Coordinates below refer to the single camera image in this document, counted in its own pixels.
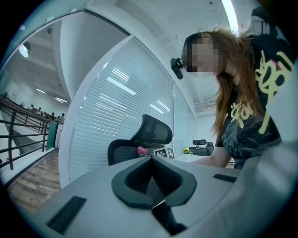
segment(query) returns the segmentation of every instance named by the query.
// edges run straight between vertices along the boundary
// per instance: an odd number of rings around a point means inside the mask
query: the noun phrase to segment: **wood plank flooring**
[[[8,188],[12,201],[25,211],[35,213],[61,190],[58,167],[58,150],[25,171]]]

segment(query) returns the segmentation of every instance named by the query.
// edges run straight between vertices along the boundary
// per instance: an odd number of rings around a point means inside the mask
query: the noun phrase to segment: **pink object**
[[[138,154],[147,155],[148,149],[144,149],[143,147],[138,147]]]

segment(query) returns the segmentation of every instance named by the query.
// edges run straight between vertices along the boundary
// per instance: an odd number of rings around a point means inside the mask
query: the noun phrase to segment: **yellow graphic print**
[[[231,108],[231,117],[233,118],[232,121],[237,120],[240,124],[240,128],[242,129],[244,127],[243,121],[247,120],[250,115],[253,114],[251,107],[246,105],[238,107],[238,104],[233,103],[233,105],[231,105]]]
[[[258,86],[260,90],[263,93],[266,93],[268,95],[268,99],[267,99],[267,104],[268,104],[272,101],[274,93],[279,92],[281,89],[281,86],[276,85],[276,81],[278,77],[282,75],[284,77],[284,81],[286,82],[291,75],[291,71],[288,70],[280,61],[278,62],[280,69],[277,70],[276,65],[272,61],[267,61],[267,62],[265,61],[265,55],[263,50],[261,51],[261,54],[262,54],[262,57],[260,62],[260,68],[256,69],[256,81],[258,82]],[[284,61],[290,66],[291,70],[293,69],[294,65],[283,52],[277,52],[276,55],[283,58]],[[266,80],[266,82],[264,82],[264,77],[269,68],[271,69],[271,74],[269,78]],[[265,133],[266,127],[269,123],[269,119],[270,119],[270,115],[266,110],[262,126],[259,129],[260,134]]]

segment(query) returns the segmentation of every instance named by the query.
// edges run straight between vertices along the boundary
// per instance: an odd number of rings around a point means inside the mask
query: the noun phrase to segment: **green panel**
[[[57,129],[58,129],[58,123],[55,121],[51,121],[50,128],[48,130],[48,135],[47,135],[47,150],[55,146]]]

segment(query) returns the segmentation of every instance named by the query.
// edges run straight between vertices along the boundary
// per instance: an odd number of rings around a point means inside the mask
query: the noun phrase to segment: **woman's arm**
[[[214,151],[210,156],[192,161],[191,163],[225,168],[230,160],[231,156],[225,148],[215,146]]]

